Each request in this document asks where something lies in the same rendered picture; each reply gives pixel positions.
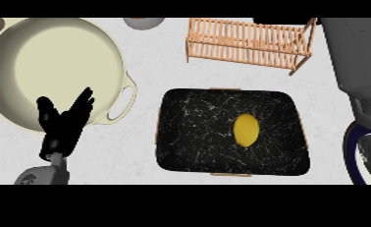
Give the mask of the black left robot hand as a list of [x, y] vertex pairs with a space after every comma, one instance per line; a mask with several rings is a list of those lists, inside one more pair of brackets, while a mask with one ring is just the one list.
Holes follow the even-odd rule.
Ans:
[[39, 121], [46, 132], [40, 152], [43, 160], [50, 161], [55, 153], [61, 153], [64, 157], [71, 155], [90, 119], [93, 103], [94, 97], [90, 87], [83, 90], [69, 109], [62, 113], [58, 112], [46, 96], [37, 99]]

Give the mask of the yellow can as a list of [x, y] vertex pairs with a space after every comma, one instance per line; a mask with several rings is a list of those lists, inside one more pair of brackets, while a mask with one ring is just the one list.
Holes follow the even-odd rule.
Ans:
[[233, 124], [234, 140], [239, 145], [249, 147], [259, 136], [258, 120], [251, 114], [242, 114]]

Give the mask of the black marble tray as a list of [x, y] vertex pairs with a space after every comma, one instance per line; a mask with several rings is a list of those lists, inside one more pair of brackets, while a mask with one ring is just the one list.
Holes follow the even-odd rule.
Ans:
[[[237, 144], [233, 124], [259, 125], [252, 146]], [[311, 169], [302, 122], [281, 91], [177, 88], [162, 97], [156, 163], [170, 171], [301, 176]]]

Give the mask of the cream round pan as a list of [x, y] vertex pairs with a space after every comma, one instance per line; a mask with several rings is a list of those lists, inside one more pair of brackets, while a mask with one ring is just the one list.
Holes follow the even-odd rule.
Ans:
[[109, 34], [80, 18], [3, 18], [0, 27], [0, 115], [40, 131], [37, 99], [69, 109], [83, 90], [93, 90], [89, 122], [112, 125], [109, 116], [128, 75], [119, 47]]

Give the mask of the grey round bowl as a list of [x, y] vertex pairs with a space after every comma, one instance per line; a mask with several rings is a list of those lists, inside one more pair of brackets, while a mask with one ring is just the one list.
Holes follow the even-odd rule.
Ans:
[[127, 25], [137, 30], [147, 30], [161, 25], [164, 18], [124, 18]]

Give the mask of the wooden tiered shelf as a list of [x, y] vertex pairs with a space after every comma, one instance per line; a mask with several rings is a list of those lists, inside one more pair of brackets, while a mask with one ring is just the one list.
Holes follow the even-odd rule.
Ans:
[[265, 66], [295, 75], [314, 56], [317, 18], [302, 28], [209, 18], [189, 20], [186, 59]]

